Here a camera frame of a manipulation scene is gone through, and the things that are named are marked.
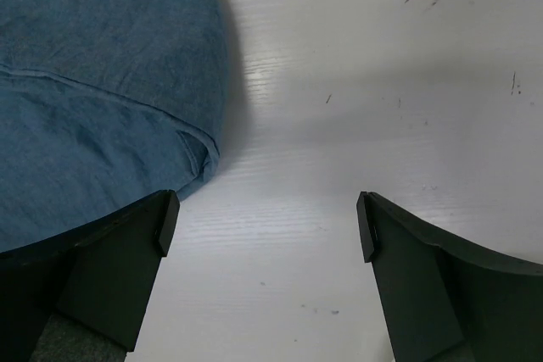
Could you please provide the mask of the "blue cloth napkin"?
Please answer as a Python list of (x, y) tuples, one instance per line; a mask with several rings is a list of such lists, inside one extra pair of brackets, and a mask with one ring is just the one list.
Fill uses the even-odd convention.
[(1, 0), (1, 248), (216, 172), (218, 0)]

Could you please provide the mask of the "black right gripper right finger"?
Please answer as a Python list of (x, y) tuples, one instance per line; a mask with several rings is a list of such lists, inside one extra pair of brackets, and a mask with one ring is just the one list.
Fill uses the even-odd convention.
[(396, 361), (540, 361), (542, 266), (440, 229), (375, 192), (356, 205)]

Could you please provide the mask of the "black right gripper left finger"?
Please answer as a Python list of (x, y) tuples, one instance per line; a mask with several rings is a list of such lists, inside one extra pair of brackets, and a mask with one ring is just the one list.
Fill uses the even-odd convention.
[(163, 190), (1, 254), (3, 361), (123, 361), (133, 352), (180, 203)]

